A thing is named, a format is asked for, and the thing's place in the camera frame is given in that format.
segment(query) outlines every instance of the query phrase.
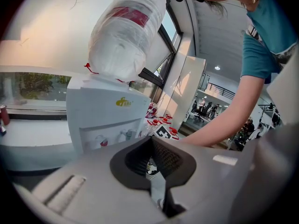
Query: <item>railing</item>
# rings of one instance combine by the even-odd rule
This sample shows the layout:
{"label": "railing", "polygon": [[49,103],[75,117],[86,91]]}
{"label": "railing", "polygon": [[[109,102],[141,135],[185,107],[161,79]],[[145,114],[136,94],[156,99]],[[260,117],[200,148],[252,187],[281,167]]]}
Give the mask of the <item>railing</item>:
{"label": "railing", "polygon": [[224,89],[221,86],[212,84],[212,83],[207,84],[206,90],[213,91],[213,92],[220,94],[228,99],[233,99],[235,97],[235,93],[233,93],[227,89]]}

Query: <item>teal shirt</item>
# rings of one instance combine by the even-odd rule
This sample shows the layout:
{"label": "teal shirt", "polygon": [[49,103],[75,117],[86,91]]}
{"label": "teal shirt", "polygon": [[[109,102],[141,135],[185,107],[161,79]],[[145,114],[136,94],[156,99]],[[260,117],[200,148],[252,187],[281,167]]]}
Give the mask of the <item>teal shirt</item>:
{"label": "teal shirt", "polygon": [[254,12],[247,12],[262,39],[245,34],[243,39],[242,74],[271,80],[279,73],[298,41],[297,34],[282,8],[275,0],[260,0]]}

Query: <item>forearm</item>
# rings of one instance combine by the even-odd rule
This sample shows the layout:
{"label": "forearm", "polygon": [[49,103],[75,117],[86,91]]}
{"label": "forearm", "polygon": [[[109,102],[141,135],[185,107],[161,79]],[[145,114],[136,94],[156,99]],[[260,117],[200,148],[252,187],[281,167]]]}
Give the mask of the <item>forearm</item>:
{"label": "forearm", "polygon": [[223,141],[239,131],[247,120],[246,117],[240,118],[239,112],[242,111],[230,106],[209,124],[184,138],[182,141],[200,146],[211,146]]}

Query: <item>red label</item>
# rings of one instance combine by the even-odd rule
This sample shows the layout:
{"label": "red label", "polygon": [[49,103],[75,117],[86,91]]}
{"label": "red label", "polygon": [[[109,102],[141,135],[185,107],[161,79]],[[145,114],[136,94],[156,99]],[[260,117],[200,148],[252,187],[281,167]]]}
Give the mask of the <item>red label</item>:
{"label": "red label", "polygon": [[129,19],[141,27],[144,27],[147,21],[149,20],[149,17],[147,15],[130,7],[113,8],[111,14],[112,17],[121,17]]}

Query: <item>bottle label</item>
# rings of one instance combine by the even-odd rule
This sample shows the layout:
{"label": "bottle label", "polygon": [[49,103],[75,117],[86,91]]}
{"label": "bottle label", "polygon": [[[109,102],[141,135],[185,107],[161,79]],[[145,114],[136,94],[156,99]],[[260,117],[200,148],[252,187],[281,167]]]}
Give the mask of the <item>bottle label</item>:
{"label": "bottle label", "polygon": [[150,18],[152,11],[141,3],[124,1],[117,4],[107,17],[121,17],[129,19],[141,27],[144,27]]}

